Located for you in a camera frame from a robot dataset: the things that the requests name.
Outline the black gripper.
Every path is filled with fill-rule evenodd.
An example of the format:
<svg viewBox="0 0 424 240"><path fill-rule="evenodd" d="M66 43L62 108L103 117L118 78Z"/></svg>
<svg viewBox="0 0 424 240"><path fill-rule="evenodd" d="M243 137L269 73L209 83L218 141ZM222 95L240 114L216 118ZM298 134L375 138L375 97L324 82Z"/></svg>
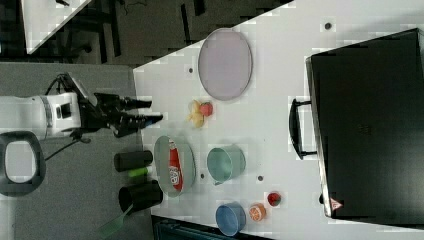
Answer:
<svg viewBox="0 0 424 240"><path fill-rule="evenodd" d="M93 104L88 97L78 97L81 119L81 126L77 129L79 138L83 134L94 133L102 128L111 129L116 138L124 137L127 135L122 126L124 110L150 108L152 105L151 101L116 94L95 93L94 96L96 104ZM162 115L129 115L125 118L125 125L128 130L140 130L162 119Z"/></svg>

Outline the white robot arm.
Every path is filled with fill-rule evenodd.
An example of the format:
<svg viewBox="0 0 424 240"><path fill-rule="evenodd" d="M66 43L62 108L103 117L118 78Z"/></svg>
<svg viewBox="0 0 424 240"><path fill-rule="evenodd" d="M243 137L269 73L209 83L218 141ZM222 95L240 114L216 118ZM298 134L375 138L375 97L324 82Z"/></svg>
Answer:
<svg viewBox="0 0 424 240"><path fill-rule="evenodd" d="M96 93L92 100L75 93L1 98L1 131L29 131L37 139L82 137L110 129L117 138L138 132L163 119L161 115L134 115L149 101Z"/></svg>

